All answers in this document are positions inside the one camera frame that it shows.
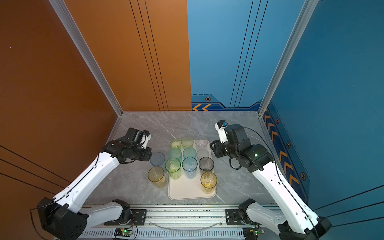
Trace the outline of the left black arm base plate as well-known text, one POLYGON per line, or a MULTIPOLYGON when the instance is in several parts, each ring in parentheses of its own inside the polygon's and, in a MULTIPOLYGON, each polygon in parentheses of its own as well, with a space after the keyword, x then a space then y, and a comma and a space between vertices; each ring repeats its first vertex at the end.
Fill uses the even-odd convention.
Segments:
POLYGON ((104 223, 105 226, 143 226, 147 216, 146 209, 130 209, 122 213, 119 219, 104 223))

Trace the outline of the amber yellow cup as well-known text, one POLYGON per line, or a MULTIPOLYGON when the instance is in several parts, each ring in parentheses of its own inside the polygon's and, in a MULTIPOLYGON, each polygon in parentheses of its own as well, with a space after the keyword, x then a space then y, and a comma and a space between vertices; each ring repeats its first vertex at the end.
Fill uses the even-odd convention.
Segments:
POLYGON ((201 176, 201 185, 203 186, 203 191, 206 194, 209 194, 214 191, 218 183, 217 176, 212 172, 205 172, 201 176))

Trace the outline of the tall green clear cup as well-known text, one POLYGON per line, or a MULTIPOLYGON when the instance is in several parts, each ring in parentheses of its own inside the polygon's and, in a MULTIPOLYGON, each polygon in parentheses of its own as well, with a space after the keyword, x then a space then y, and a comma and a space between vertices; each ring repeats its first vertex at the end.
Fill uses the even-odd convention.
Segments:
POLYGON ((181 162, 179 159, 168 159, 165 168, 173 180, 178 180, 181 177, 181 162))

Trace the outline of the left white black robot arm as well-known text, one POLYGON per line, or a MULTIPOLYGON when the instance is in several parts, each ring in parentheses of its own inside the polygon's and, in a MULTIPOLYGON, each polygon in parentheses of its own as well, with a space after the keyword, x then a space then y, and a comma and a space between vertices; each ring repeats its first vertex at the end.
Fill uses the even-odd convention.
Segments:
POLYGON ((134 161, 148 162, 152 149, 146 144, 110 141, 96 159, 65 189, 52 199, 43 198, 37 205, 42 229, 59 240, 75 240, 85 230, 109 221, 120 225, 131 221, 130 204, 112 202, 85 208, 83 205, 96 187, 119 165, 134 161))

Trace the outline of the small green clear glass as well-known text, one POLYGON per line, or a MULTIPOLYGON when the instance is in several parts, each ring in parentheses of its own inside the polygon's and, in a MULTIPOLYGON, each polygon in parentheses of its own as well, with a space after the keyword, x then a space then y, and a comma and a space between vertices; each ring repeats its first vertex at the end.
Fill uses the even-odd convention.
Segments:
POLYGON ((182 140, 181 139, 173 139, 170 142, 171 149, 180 149, 182 146, 182 140))

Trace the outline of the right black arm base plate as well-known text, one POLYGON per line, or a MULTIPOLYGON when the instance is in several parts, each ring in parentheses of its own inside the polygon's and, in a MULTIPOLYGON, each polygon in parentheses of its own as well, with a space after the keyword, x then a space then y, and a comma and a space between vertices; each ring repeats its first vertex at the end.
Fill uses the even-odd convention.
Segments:
POLYGON ((226 223, 227 225, 243 225, 243 226, 259 226, 257 222, 251 221, 246 211, 240 209, 226 209, 226 223))

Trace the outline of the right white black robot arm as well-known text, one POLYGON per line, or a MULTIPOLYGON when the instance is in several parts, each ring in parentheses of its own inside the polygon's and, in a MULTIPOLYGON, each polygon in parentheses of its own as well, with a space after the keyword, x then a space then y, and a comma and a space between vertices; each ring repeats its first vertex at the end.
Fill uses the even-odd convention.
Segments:
POLYGON ((247 168, 282 211, 277 214, 253 202, 245 209, 252 222, 265 226, 281 240, 318 240, 331 229, 331 222, 312 211, 293 190, 264 146, 248 140, 237 145, 216 140, 210 147, 217 158, 228 156, 247 168))

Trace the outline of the dark smoke grey cup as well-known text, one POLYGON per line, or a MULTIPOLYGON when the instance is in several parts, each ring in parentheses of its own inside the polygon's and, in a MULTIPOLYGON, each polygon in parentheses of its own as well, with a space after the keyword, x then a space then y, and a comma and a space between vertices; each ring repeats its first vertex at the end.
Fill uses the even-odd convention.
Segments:
POLYGON ((201 174, 211 172, 214 169, 215 163, 210 157, 203 157, 199 160, 199 169, 201 174))

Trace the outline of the green dotted textured cup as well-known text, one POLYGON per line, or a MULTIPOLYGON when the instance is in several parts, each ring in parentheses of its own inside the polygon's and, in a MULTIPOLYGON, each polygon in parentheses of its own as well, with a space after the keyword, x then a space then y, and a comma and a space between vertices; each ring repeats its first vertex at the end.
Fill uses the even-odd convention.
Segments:
POLYGON ((182 138, 183 148, 192 148, 194 146, 194 139, 192 137, 182 138))

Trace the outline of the tall grey-blue cup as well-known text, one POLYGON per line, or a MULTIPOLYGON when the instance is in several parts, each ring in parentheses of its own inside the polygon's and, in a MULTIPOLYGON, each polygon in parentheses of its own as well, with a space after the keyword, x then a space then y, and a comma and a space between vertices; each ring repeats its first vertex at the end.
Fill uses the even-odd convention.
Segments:
POLYGON ((193 179, 196 176, 198 162, 195 158, 188 157, 183 160, 182 167, 186 174, 186 177, 188 179, 193 179))

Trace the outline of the teal cup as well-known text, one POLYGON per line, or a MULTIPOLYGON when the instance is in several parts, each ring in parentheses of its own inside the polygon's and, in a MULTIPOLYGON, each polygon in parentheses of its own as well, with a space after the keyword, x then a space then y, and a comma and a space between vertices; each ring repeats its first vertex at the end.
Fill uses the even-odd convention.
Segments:
POLYGON ((173 159, 174 158, 174 159, 182 160, 182 152, 178 148, 171 149, 168 152, 168 157, 169 157, 169 159, 173 159))
POLYGON ((192 148, 192 147, 185 148, 183 150, 183 157, 184 157, 184 159, 186 159, 186 158, 194 158, 194 159, 196 159, 197 151, 194 148, 192 148))

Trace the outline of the tall blue clear cup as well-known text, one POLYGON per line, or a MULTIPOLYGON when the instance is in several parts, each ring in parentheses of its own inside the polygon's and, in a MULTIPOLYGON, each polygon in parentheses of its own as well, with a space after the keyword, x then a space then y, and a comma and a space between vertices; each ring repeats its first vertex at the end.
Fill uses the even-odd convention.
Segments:
POLYGON ((165 161, 166 161, 166 157, 161 152, 153 153, 150 158, 150 163, 154 167, 162 166, 165 163, 165 161))

